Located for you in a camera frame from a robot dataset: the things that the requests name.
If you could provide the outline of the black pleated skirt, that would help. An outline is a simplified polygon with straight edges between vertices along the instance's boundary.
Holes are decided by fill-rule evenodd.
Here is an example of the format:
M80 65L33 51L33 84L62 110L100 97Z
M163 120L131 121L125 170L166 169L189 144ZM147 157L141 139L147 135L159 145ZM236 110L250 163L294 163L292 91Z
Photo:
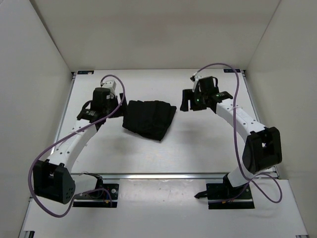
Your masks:
M177 107L164 101L129 101L122 127L144 138L162 141Z

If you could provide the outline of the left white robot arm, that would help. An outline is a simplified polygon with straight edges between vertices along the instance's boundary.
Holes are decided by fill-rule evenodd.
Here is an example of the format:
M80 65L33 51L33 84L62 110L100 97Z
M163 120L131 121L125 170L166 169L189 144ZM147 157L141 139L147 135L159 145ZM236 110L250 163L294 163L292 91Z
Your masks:
M94 89L92 99L83 105L70 133L57 142L55 151L45 160L37 158L33 162L28 184L35 200L42 197L67 204L79 194L102 195L104 185L100 175L84 173L74 178L71 171L89 140L107 119L123 116L126 106L125 93L117 96L114 87Z

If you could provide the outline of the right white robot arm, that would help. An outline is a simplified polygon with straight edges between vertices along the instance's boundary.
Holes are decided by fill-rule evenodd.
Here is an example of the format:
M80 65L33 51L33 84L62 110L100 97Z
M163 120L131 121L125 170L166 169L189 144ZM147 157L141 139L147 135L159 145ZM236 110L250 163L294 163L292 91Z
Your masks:
M224 178L222 194L234 198L240 187L262 171L282 161L280 132L276 127L261 124L234 103L233 97L226 91L220 92L218 79L209 77L191 77L194 86L182 92L181 111L201 111L210 108L223 118L245 142L240 165Z

